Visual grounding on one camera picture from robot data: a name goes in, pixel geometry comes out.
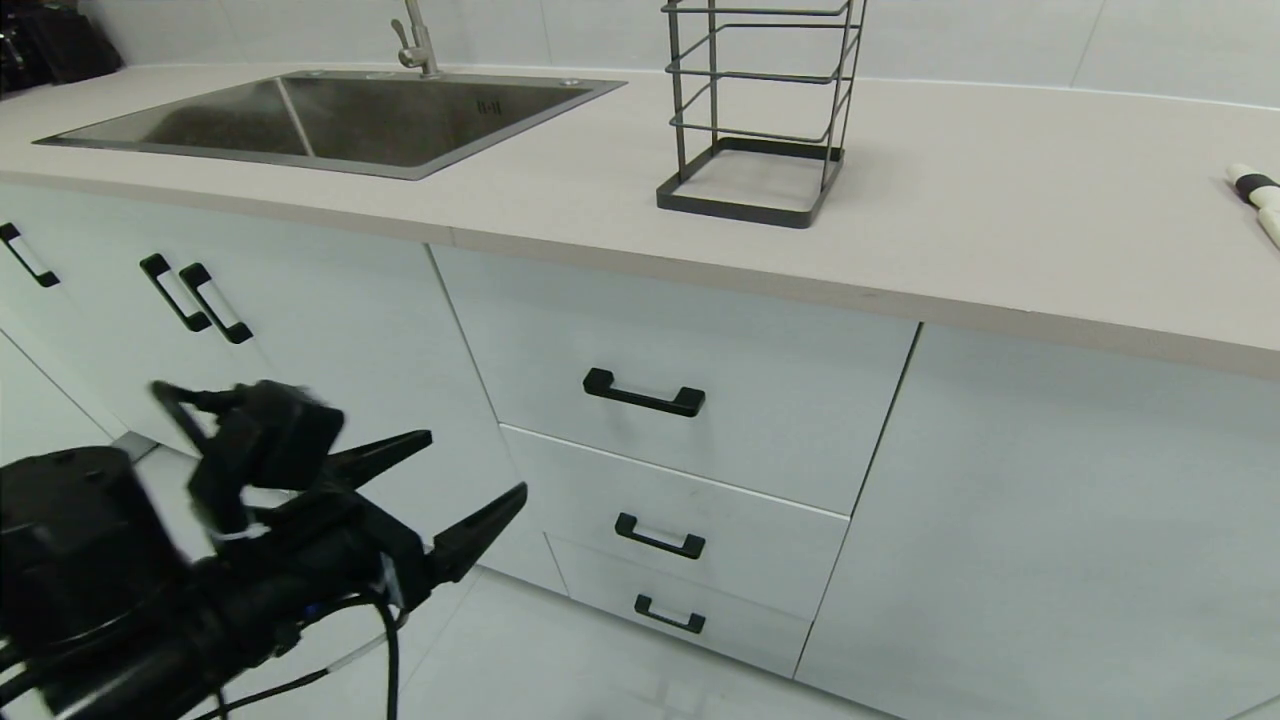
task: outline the drawer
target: drawer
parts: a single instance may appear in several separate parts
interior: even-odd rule
[[[620,618],[790,678],[809,621],[552,539],[568,596]]]
[[[849,519],[503,427],[553,537],[797,618],[818,614]]]
[[[915,323],[433,252],[500,421],[852,511]]]

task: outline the door handle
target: door handle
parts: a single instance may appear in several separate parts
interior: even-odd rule
[[[173,296],[169,295],[169,291],[160,284],[160,275],[173,269],[169,266],[169,261],[165,260],[163,255],[156,252],[155,255],[143,258],[142,261],[138,263],[138,266],[142,268],[147,279],[150,279],[151,284],[156,287],[156,292],[160,293],[160,297],[164,297],[164,301],[169,304],[169,309],[173,310],[174,315],[178,315],[182,324],[186,325],[188,331],[198,333],[209,327],[209,315],[205,315],[200,310],[196,310],[191,315],[183,313],[182,307],[178,307],[178,304],[173,301]]]
[[[250,332],[248,325],[246,325],[244,323],[236,323],[234,325],[227,327],[227,323],[224,323],[223,319],[218,316],[218,313],[215,313],[214,309],[209,305],[209,301],[205,300],[205,296],[200,293],[200,286],[214,279],[214,277],[209,274],[209,270],[205,268],[204,264],[192,263],[191,265],[187,265],[182,270],[178,270],[178,277],[180,277],[182,282],[187,284],[187,290],[189,290],[191,293],[196,296],[196,302],[200,302],[200,306],[205,310],[205,313],[209,313],[209,315],[214,319],[214,324],[218,325],[218,332],[223,333],[223,337],[227,338],[227,342],[232,345],[239,345],[246,340],[253,337],[253,333]]]
[[[660,410],[682,418],[698,415],[698,411],[703,409],[703,401],[707,400],[705,392],[691,387],[680,388],[675,400],[662,400],[659,397],[649,397],[648,395],[614,389],[613,373],[599,368],[591,368],[586,373],[586,377],[582,378],[582,389],[586,391],[586,395],[594,395],[595,397],[616,400],[627,405],[639,405],[640,407]]]
[[[703,548],[707,547],[707,539],[698,536],[685,536],[685,544],[682,546],[669,544],[662,542],[660,539],[641,536],[636,533],[636,523],[637,520],[635,515],[618,512],[618,520],[613,523],[613,532],[620,537],[648,544],[649,547],[657,547],[658,550],[666,550],[672,555],[678,555],[690,560],[698,560],[701,557]]]
[[[9,252],[13,252],[14,259],[18,260],[18,264],[22,265],[22,269],[27,270],[27,274],[31,275],[37,283],[40,283],[40,287],[54,287],[55,284],[60,283],[61,281],[58,279],[58,275],[55,275],[52,270],[45,270],[44,273],[37,273],[36,270],[31,269],[31,265],[28,265],[27,261],[23,260],[22,255],[18,255],[18,249],[13,246],[13,241],[18,240],[19,237],[22,237],[22,233],[18,232],[17,225],[14,225],[13,223],[5,223],[0,225],[0,240],[4,241],[4,246],[9,249]]]
[[[657,620],[657,621],[662,623],[663,625],[671,625],[672,628],[678,628],[681,630],[685,630],[686,633],[691,633],[691,634],[695,634],[695,635],[701,634],[703,625],[707,624],[707,618],[703,618],[701,615],[699,615],[696,612],[690,612],[689,614],[689,621],[687,623],[681,623],[680,620],[672,620],[671,618],[663,618],[662,615],[658,615],[657,612],[654,612],[653,610],[650,610],[650,607],[653,607],[653,598],[652,597],[649,597],[646,594],[637,594],[636,596],[636,607],[635,607],[635,610],[636,610],[637,615],[644,615],[645,618],[648,618],[650,620]]]

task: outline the countertop edge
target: countertop edge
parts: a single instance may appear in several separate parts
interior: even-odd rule
[[[676,260],[622,250],[589,247],[522,236],[508,236],[420,223],[407,219],[330,210],[308,205],[234,197],[188,190],[46,176],[0,169],[0,182],[87,192],[146,202],[296,222],[410,242],[451,245],[662,281],[764,295],[814,305],[952,325],[1027,340],[1116,352],[1152,360],[1280,382],[1280,352],[1267,348],[1180,336],[1147,328],[1046,313],[983,305],[946,297],[883,291],[813,278]]]

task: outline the stainless steel sink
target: stainless steel sink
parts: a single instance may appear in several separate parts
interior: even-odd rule
[[[622,82],[301,72],[37,141],[420,179]]]

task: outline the metal rack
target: metal rack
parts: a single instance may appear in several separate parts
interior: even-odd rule
[[[699,215],[713,215],[735,220],[782,225],[788,228],[806,228],[813,224],[827,199],[831,187],[840,174],[840,168],[845,161],[845,135],[849,128],[849,110],[854,91],[854,78],[858,70],[858,55],[861,49],[861,31],[867,17],[868,0],[845,0],[833,9],[788,9],[788,8],[718,8],[717,0],[701,0],[699,6],[690,6],[685,0],[668,0],[662,12],[667,14],[671,33],[671,64],[666,70],[671,74],[672,94],[675,99],[676,114],[671,118],[671,126],[676,128],[676,158],[678,169],[667,182],[658,187],[658,206],[667,210],[684,213],[696,213]],[[681,15],[707,15],[707,35],[685,50],[680,44],[680,17]],[[719,22],[722,15],[732,15],[736,22]],[[795,22],[778,22],[778,18],[791,18]],[[814,18],[812,22],[803,22],[804,18]],[[782,74],[722,70],[717,64],[717,40],[727,31],[741,28],[803,28],[803,29],[829,29],[841,31],[840,61],[836,68],[824,76],[814,74]],[[686,68],[685,61],[690,55],[703,46],[707,46],[707,68]],[[686,76],[707,78],[705,85],[699,87],[689,100],[685,100],[684,78]],[[721,79],[748,79],[763,82],[804,83],[813,86],[835,85],[831,99],[831,115],[827,119],[826,131],[817,137],[797,135],[780,135],[744,128],[727,128],[719,124],[719,92]],[[710,122],[707,124],[692,123],[685,119],[685,114],[704,94],[709,94]],[[836,141],[837,123],[840,140]],[[709,132],[710,146],[689,160],[686,152],[686,131]],[[765,155],[782,155],[788,158],[803,158],[822,160],[822,174],[817,183],[817,192],[813,204],[805,210],[788,210],[764,205],[748,205],[742,202],[730,202],[724,200],[712,200],[677,195],[680,187],[710,163],[717,155],[726,150],[741,152],[759,152]]]

